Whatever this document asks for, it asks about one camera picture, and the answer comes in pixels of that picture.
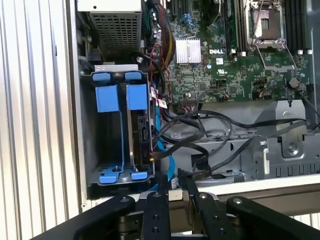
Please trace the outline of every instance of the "heatsink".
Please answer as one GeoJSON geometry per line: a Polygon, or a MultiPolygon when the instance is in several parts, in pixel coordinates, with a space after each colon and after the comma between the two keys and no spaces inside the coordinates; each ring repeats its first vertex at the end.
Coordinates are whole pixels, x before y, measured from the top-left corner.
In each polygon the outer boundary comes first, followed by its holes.
{"type": "Polygon", "coordinates": [[[178,38],[175,40],[177,64],[201,63],[201,43],[199,38],[178,38]]]}

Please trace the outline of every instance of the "corrugated metal wall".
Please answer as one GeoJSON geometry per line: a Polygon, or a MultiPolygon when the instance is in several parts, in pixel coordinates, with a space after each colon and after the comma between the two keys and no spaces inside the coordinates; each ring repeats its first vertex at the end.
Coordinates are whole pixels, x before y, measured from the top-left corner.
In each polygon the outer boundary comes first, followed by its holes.
{"type": "Polygon", "coordinates": [[[0,0],[0,239],[78,214],[66,8],[0,0]]]}

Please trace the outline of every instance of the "metal mesh grille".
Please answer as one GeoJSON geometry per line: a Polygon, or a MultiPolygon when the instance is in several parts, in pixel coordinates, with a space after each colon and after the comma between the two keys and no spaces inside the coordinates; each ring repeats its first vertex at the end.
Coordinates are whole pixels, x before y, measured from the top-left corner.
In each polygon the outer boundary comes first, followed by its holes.
{"type": "Polygon", "coordinates": [[[137,51],[141,35],[141,13],[91,13],[91,18],[99,31],[108,51],[113,54],[137,51]]]}

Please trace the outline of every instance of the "motherboard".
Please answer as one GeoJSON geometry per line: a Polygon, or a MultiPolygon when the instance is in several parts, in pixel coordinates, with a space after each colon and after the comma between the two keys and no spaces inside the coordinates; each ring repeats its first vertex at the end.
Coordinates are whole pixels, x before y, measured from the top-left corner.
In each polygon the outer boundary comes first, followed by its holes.
{"type": "Polygon", "coordinates": [[[312,50],[307,48],[304,35],[304,9],[299,4],[292,9],[291,3],[167,2],[176,42],[175,59],[167,71],[168,103],[190,104],[208,89],[217,91],[204,95],[201,103],[288,97],[281,87],[272,86],[284,86],[293,98],[299,98],[311,84],[312,50]],[[295,25],[291,23],[294,14],[301,17],[299,25],[297,21],[295,25]]]}

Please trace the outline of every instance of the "cpu socket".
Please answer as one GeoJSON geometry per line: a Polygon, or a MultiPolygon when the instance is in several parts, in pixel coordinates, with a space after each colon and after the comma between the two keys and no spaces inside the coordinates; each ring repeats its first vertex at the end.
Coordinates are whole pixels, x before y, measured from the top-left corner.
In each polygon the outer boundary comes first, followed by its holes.
{"type": "Polygon", "coordinates": [[[282,0],[243,0],[245,9],[246,39],[251,52],[258,51],[264,68],[277,72],[296,69],[295,61],[287,47],[282,0]],[[281,68],[267,66],[261,51],[268,48],[287,52],[292,65],[281,68]]]}

